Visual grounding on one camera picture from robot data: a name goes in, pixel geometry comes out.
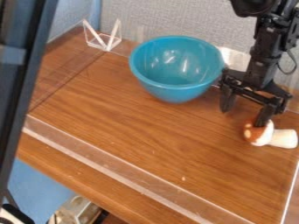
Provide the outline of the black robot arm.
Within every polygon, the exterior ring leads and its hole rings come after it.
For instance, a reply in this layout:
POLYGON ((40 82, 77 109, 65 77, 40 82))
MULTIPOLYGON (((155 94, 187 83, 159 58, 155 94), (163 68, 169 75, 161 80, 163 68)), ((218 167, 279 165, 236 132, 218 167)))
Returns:
POLYGON ((226 68, 219 80, 219 108, 223 113, 240 95, 259 103, 254 125, 264 127, 271 117, 286 111, 292 95, 274 81, 276 70, 295 72, 298 64, 291 49, 299 39, 299 0, 230 0, 236 15, 256 18, 255 44, 250 50, 247 71, 226 68))

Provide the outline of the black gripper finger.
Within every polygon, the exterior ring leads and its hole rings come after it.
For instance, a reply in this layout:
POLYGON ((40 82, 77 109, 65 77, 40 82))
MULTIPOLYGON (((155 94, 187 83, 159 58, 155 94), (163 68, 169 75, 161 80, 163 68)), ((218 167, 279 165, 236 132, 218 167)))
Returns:
POLYGON ((219 108, 223 113, 231 111, 236 100, 236 94, 230 86, 220 87, 219 108))
POLYGON ((254 125, 256 127, 264 127, 275 114, 276 114, 276 105, 275 104, 264 105, 258 113, 254 125))

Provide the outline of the dark robot arm link foreground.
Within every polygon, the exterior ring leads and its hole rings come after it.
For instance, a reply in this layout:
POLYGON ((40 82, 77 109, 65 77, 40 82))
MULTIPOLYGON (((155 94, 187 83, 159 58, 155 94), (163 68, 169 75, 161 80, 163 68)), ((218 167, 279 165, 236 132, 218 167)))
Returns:
POLYGON ((59 0, 0 0, 0 205, 59 0))

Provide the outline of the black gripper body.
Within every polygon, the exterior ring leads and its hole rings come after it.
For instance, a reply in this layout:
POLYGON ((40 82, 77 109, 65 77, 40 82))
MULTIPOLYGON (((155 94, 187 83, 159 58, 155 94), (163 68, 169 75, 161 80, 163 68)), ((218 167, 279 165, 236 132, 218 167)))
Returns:
POLYGON ((275 114, 286 112, 292 95, 275 83, 278 68, 254 68, 246 72, 224 68, 219 78, 219 89, 230 86, 236 96, 242 96, 262 106, 275 104, 275 114))

